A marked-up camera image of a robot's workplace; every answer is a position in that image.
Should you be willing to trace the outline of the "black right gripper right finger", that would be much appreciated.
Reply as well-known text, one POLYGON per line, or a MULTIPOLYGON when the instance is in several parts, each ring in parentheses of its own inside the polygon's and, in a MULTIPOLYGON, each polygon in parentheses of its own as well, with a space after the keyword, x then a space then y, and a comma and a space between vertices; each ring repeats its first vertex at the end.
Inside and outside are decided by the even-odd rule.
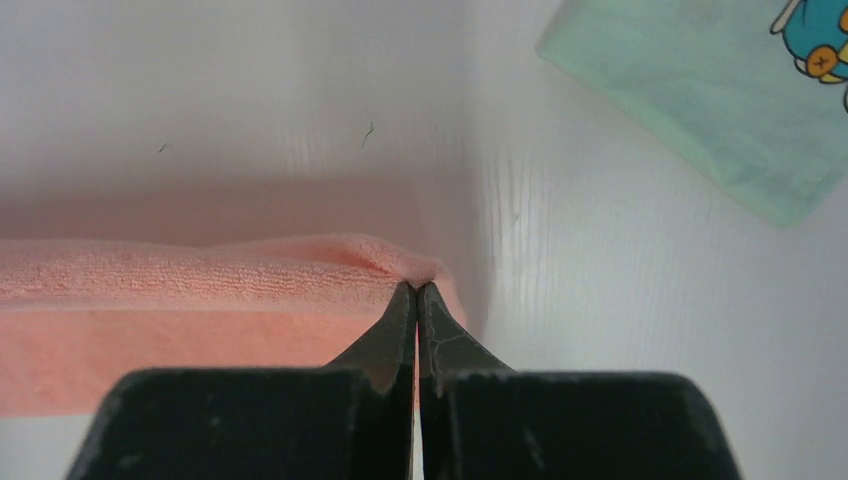
POLYGON ((663 372, 509 368, 417 293, 423 471, 428 479, 737 479, 712 405, 663 372))

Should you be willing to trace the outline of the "pink towel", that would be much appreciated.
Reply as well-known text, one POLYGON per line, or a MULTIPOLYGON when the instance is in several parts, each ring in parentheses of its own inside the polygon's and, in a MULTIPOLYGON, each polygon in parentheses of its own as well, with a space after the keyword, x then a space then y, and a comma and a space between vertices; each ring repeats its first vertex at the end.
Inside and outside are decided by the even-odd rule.
POLYGON ((401 282, 434 282, 466 321, 442 262, 363 235, 224 247, 5 240, 1 413, 89 413, 142 368, 322 365, 401 282))

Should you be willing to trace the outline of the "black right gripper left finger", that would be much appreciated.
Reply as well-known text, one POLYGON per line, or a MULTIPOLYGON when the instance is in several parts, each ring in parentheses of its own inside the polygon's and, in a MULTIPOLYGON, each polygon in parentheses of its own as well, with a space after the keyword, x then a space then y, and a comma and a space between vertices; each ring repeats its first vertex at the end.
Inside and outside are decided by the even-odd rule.
POLYGON ((408 479, 416 292, 317 368, 159 368, 103 398, 72 479, 408 479))

